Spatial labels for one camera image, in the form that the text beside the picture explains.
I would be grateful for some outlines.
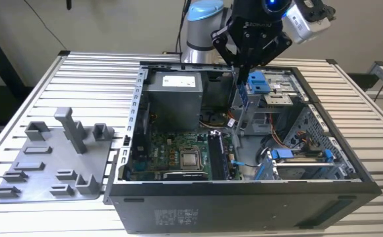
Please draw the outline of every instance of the motherboard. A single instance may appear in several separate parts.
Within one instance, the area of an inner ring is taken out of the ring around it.
[[[218,179],[214,161],[227,164],[225,179],[239,179],[238,168],[230,162],[235,157],[231,135],[222,134],[222,142],[215,145],[210,144],[210,137],[203,133],[153,133],[147,158],[133,162],[131,180]],[[211,157],[218,150],[222,156]]]

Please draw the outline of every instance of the gray plastic holder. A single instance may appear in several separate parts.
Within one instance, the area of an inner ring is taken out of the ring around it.
[[[71,108],[57,110],[63,128],[28,124],[27,141],[3,176],[0,203],[99,197],[114,129],[105,123],[83,127],[71,114]]]

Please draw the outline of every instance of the black computer chassis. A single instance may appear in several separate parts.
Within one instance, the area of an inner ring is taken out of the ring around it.
[[[231,72],[227,65],[141,65],[142,79],[153,70]],[[117,163],[129,160],[125,152],[114,160],[105,202],[115,206],[130,234],[326,229],[382,194],[298,68],[267,68],[293,71],[362,182],[115,182]]]

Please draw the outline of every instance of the aluminum table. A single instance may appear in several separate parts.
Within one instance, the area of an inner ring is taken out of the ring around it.
[[[58,56],[0,134],[0,182],[26,141],[30,121],[54,119],[58,107],[74,109],[85,126],[105,122],[115,128],[114,151],[122,146],[127,113],[141,61],[178,62],[178,55],[71,52]],[[338,64],[328,60],[277,59],[271,66],[298,67],[364,165],[383,189],[383,111]],[[106,170],[109,182],[111,163]],[[127,236],[113,206],[97,200],[0,204],[0,237]],[[383,237],[383,195],[325,231],[171,234],[173,236]]]

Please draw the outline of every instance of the cable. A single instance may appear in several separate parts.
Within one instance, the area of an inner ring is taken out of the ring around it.
[[[189,12],[190,4],[191,4],[191,0],[185,0],[183,11],[181,14],[179,31],[178,31],[177,43],[175,43],[175,53],[178,53],[178,47],[179,47],[179,53],[183,53],[183,50],[181,47],[181,32],[183,30],[183,24],[185,24],[186,15]]]
[[[299,144],[302,144],[302,143],[305,143],[305,142],[299,142],[299,143],[297,143],[295,145],[294,145],[294,147],[293,148],[295,148]]]
[[[245,166],[249,166],[249,167],[251,167],[251,168],[258,168],[258,166],[257,166],[257,165],[249,165],[249,164],[245,164]]]
[[[219,128],[225,128],[225,127],[215,127],[215,126],[210,126],[210,125],[207,125],[206,123],[203,123],[202,121],[199,121],[199,123],[205,126],[205,127],[207,127],[207,128],[211,128],[211,129],[219,129]]]
[[[377,99],[378,99],[378,97],[380,97],[380,94],[381,94],[382,90],[383,90],[383,86],[381,87],[381,89],[380,89],[380,91],[378,91],[378,94],[377,94],[377,96],[376,96],[374,102],[377,101]]]
[[[271,122],[271,133],[273,133],[273,138],[275,140],[275,142],[285,148],[289,148],[283,142],[281,141],[278,135],[277,135],[277,132],[275,132],[275,126],[274,126],[274,120],[273,120],[273,114],[270,114],[270,122]]]
[[[266,147],[262,151],[262,147],[258,149],[258,152],[257,152],[257,163],[258,164],[261,164],[262,162],[261,162],[261,157],[262,157],[262,155],[265,154],[265,152],[269,150],[269,147]]]
[[[53,32],[53,31],[50,30],[50,28],[47,27],[47,25],[46,25],[43,19],[42,19],[42,17],[39,16],[38,12],[35,11],[35,9],[34,9],[34,7],[31,6],[31,4],[28,3],[28,1],[27,1],[27,0],[23,0],[23,1],[26,2],[26,4],[27,4],[27,5],[30,6],[30,8],[32,9],[32,11],[34,11],[34,13],[36,14],[39,20],[42,21],[42,23],[43,23],[44,26],[46,26],[46,29],[47,29],[48,32],[53,34],[54,38],[55,38],[55,39],[58,40],[58,42],[61,43],[62,47],[67,50],[66,45],[62,43],[62,41],[59,40],[59,38],[57,37],[57,35],[54,34],[54,32]]]

